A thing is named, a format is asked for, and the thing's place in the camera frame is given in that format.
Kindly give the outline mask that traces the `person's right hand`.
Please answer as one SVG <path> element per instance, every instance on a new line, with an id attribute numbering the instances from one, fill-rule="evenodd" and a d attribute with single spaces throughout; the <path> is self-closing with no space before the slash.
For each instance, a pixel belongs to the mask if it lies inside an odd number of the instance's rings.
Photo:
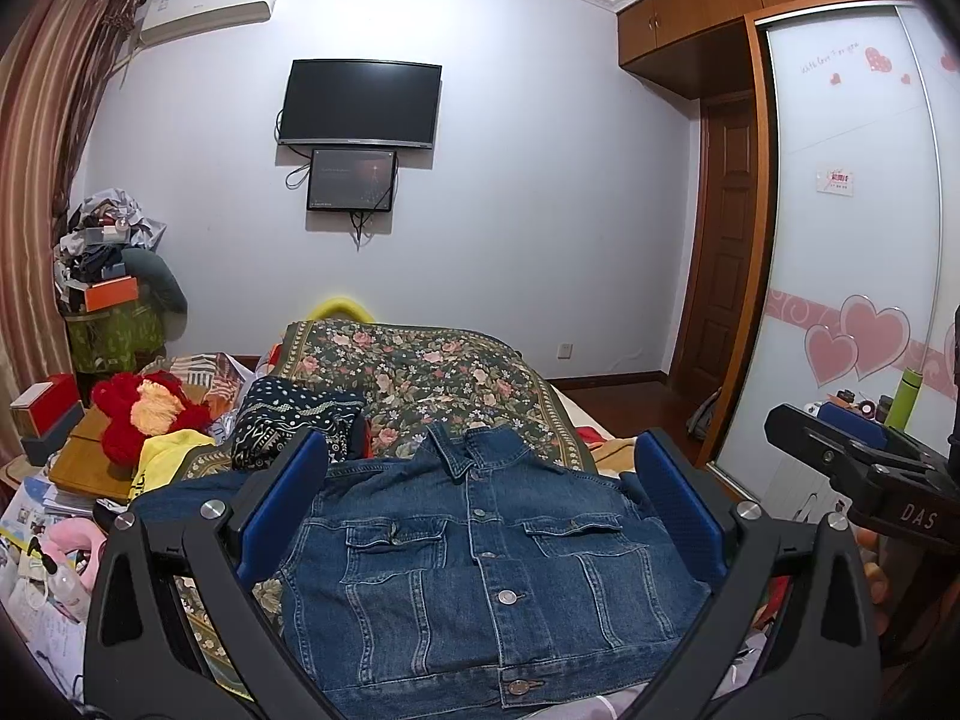
<path id="1" fill-rule="evenodd" d="M 875 628 L 878 634 L 883 634 L 889 625 L 889 615 L 885 610 L 885 603 L 889 598 L 889 578 L 878 564 L 880 536 L 872 530 L 867 530 L 867 528 L 856 527 L 854 528 L 854 538 L 859 548 L 859 554 L 861 554 L 867 589 L 869 589 L 872 606 L 874 606 Z"/>

